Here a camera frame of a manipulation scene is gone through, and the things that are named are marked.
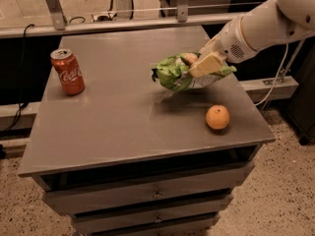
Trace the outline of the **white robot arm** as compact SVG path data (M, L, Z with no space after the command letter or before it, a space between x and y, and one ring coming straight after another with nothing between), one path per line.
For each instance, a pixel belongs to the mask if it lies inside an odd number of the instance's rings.
M241 63L274 45L315 33L315 0L267 0L228 22L202 49L189 74L203 77L226 62Z

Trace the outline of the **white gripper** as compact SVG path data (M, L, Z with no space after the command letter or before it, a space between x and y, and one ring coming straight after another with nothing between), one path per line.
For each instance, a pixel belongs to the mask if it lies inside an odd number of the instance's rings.
M188 55L188 72L193 78L219 71L225 57L227 62L238 64L257 55L257 52L246 42L241 23L242 17L236 17L199 50L200 56Z

